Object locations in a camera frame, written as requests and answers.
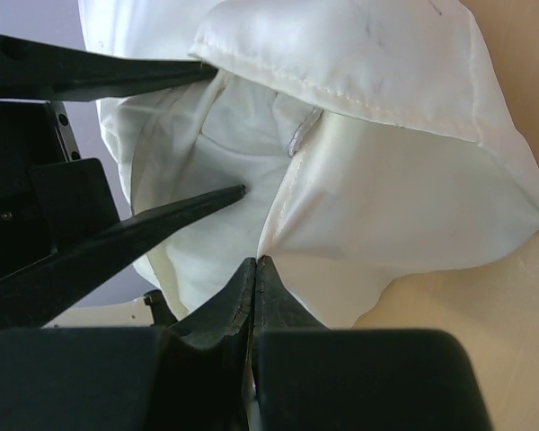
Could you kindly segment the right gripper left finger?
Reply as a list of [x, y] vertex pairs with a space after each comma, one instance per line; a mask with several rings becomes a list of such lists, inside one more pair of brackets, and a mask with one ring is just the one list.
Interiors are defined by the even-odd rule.
[[0, 430], [244, 430], [256, 264], [171, 326], [0, 331]]

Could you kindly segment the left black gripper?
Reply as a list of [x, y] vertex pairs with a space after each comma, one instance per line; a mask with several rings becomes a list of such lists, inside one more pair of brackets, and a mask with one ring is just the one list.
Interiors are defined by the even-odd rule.
[[202, 62], [110, 57], [0, 34], [0, 99], [36, 100], [0, 101], [0, 328], [43, 327], [246, 193], [244, 185], [218, 189], [119, 222], [102, 164], [82, 158], [59, 101], [125, 98], [216, 73]]

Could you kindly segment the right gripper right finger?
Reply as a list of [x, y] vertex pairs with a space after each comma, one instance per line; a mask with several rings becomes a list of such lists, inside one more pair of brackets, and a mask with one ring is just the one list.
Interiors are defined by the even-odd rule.
[[490, 430], [471, 361], [442, 330], [330, 330], [255, 276], [252, 369], [264, 430]]

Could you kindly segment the cream pillowcase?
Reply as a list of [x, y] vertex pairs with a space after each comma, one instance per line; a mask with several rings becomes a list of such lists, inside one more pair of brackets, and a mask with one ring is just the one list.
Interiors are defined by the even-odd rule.
[[539, 230], [539, 170], [457, 1], [83, 1], [87, 49], [196, 59], [321, 110], [253, 257], [323, 324], [397, 277], [480, 266]]

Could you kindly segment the white pillow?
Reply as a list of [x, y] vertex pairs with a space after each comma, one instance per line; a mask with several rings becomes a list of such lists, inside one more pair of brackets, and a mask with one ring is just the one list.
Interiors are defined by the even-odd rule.
[[104, 99], [97, 109], [133, 214], [217, 189], [246, 188], [240, 202], [180, 230], [135, 264], [183, 318], [256, 254], [279, 185], [321, 110], [227, 72]]

